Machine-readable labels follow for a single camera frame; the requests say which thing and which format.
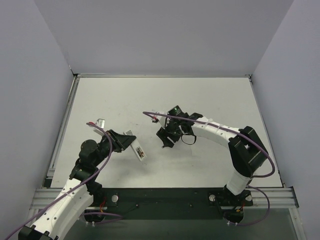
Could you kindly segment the white remote control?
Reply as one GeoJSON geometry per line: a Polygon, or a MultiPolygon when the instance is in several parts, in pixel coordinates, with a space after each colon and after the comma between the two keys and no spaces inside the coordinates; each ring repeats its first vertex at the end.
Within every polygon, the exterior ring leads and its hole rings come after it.
{"type": "Polygon", "coordinates": [[[136,139],[130,144],[130,147],[140,162],[143,162],[147,158],[144,149],[138,141],[138,137],[136,137],[136,139]]]}

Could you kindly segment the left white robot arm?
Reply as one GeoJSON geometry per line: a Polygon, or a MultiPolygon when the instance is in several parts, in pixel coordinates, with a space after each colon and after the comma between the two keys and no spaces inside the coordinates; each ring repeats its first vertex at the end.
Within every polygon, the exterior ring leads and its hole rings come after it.
{"type": "Polygon", "coordinates": [[[31,226],[19,230],[19,240],[62,240],[87,207],[101,203],[102,185],[96,182],[101,171],[98,165],[106,164],[113,152],[121,153],[137,139],[112,129],[103,134],[100,142],[88,139],[81,144],[75,166],[59,195],[31,226]]]}

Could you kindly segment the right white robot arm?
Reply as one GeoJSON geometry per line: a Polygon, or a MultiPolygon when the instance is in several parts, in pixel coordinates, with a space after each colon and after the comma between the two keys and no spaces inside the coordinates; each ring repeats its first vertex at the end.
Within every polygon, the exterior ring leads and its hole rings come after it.
{"type": "Polygon", "coordinates": [[[219,124],[200,113],[188,114],[177,105],[167,112],[156,112],[154,123],[160,124],[156,135],[163,147],[172,148],[183,137],[208,140],[225,149],[225,157],[233,168],[226,191],[239,196],[267,160],[268,151],[256,131],[250,127],[230,127],[219,124]]]}

